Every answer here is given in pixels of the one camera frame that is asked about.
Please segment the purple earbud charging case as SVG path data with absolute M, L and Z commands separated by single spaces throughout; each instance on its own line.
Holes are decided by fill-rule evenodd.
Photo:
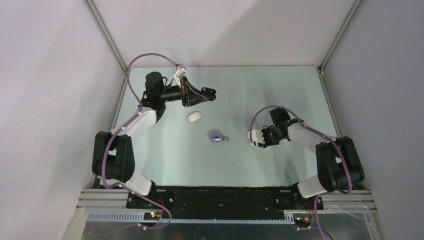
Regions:
M 209 139 L 212 142 L 222 142 L 224 140 L 224 135 L 220 131 L 211 131 L 209 133 Z

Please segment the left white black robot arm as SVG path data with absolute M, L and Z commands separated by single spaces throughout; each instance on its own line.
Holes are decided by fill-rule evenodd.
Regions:
M 162 118 L 167 102 L 181 101 L 183 107 L 192 107 L 216 99 L 215 89 L 195 88 L 183 69 L 174 75 L 174 79 L 177 84 L 171 85 L 160 72 L 148 73 L 145 91 L 135 113 L 121 126 L 108 132 L 100 131 L 94 138 L 92 173 L 103 181 L 114 180 L 113 187 L 140 194 L 138 201 L 145 208 L 156 206 L 158 194 L 151 190 L 154 183 L 136 171 L 133 139 Z

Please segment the white earbud charging case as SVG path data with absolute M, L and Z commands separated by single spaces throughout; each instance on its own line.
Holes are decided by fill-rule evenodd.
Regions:
M 202 117 L 201 113 L 197 111 L 197 112 L 190 114 L 187 117 L 187 119 L 188 119 L 189 122 L 193 123 L 193 122 L 198 121 L 201 117 Z

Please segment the black earbud charging case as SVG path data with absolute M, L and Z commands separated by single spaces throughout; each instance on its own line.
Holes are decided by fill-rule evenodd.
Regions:
M 208 100 L 208 101 L 214 101 L 216 99 L 217 91 L 213 88 L 209 87 L 203 87 L 201 89 L 201 94 Z

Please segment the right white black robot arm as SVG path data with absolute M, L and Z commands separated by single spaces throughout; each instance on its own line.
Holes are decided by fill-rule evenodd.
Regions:
M 291 118 L 288 111 L 274 108 L 270 112 L 273 124 L 261 131 L 248 133 L 260 148 L 279 145 L 282 140 L 296 142 L 316 156 L 317 174 L 294 184 L 291 204 L 304 209 L 311 197 L 334 191 L 348 193 L 365 179 L 354 141 L 348 137 L 333 137 Z

